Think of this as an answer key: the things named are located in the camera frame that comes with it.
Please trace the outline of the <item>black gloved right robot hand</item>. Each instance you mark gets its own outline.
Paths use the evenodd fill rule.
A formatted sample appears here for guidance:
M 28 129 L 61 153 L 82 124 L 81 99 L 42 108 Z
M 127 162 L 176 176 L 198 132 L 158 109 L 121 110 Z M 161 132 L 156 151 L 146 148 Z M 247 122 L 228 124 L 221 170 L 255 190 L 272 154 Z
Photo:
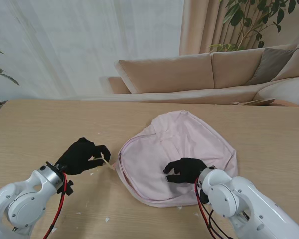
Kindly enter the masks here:
M 166 174 L 166 180 L 171 183 L 190 183 L 194 184 L 201 172 L 207 168 L 207 165 L 200 159 L 181 158 L 180 160 L 170 162 L 163 173 Z

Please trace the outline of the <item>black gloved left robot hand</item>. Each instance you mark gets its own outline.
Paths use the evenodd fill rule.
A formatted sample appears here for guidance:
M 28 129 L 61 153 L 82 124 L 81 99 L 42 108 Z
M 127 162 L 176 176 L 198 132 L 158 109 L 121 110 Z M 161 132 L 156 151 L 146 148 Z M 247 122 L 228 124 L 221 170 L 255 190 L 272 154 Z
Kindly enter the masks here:
M 109 162 L 110 151 L 105 145 L 95 145 L 82 137 L 73 143 L 55 163 L 67 175 L 78 175 L 83 171 L 102 166 Z

